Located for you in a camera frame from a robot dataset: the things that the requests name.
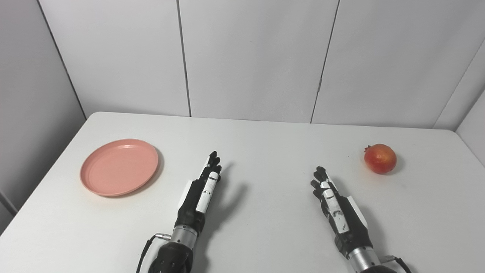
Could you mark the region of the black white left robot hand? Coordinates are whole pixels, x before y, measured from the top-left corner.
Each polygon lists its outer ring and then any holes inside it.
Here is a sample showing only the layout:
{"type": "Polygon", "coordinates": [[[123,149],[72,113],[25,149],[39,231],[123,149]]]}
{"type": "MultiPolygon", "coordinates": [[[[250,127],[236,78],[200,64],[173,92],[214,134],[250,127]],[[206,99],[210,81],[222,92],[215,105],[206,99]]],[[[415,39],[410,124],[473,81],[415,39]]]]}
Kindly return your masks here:
{"type": "Polygon", "coordinates": [[[182,225],[200,235],[205,225],[208,205],[221,179],[220,160],[217,151],[213,151],[208,156],[199,178],[190,182],[185,199],[177,211],[175,227],[182,225]]]}

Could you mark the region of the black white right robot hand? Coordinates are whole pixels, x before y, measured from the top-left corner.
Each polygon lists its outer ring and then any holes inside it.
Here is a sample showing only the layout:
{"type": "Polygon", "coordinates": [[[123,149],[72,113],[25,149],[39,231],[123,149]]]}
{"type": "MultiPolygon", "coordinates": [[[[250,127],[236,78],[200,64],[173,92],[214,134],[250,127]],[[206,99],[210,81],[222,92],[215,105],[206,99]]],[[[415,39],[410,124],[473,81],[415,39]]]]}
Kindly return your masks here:
{"type": "Polygon", "coordinates": [[[321,210],[335,233],[338,251],[350,259],[350,253],[358,248],[373,248],[368,228],[355,202],[342,196],[322,166],[317,166],[310,182],[313,194],[320,201],[321,210]]]}

